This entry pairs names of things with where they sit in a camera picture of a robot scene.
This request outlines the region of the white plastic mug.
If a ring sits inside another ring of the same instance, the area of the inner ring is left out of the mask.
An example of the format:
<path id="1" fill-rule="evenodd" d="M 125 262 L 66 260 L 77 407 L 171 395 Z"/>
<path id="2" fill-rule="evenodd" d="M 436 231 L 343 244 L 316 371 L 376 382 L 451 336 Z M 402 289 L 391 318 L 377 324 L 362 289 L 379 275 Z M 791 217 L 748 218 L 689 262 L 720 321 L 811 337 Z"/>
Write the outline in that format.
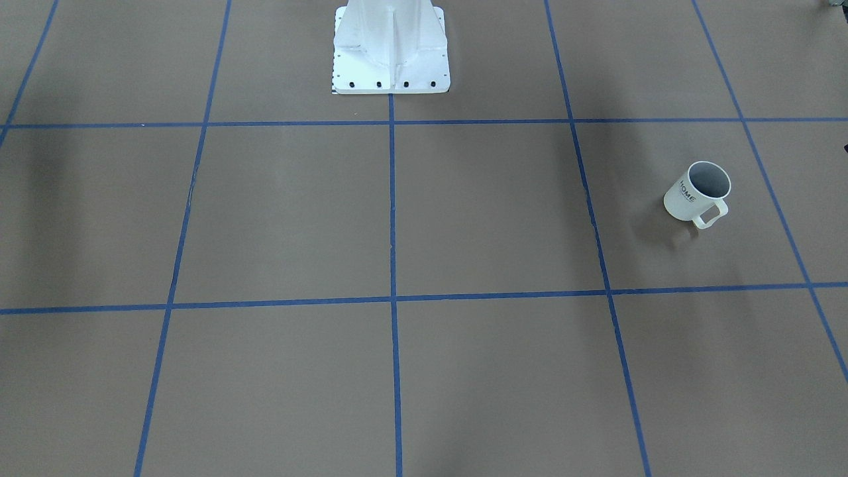
<path id="1" fill-rule="evenodd" d="M 725 199 L 731 190 L 731 179 L 723 167 L 696 161 L 666 191 L 663 205 L 676 220 L 690 221 L 705 230 L 729 214 Z"/>

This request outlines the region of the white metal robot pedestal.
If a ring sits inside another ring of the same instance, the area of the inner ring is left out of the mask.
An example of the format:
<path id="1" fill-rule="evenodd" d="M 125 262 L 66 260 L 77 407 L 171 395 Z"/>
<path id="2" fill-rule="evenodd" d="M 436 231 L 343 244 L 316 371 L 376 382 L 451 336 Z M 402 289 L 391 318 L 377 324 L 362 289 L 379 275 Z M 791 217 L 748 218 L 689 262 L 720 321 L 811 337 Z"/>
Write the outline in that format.
<path id="1" fill-rule="evenodd" d="M 336 9 L 331 93 L 451 89 L 445 12 L 430 1 L 348 1 Z"/>

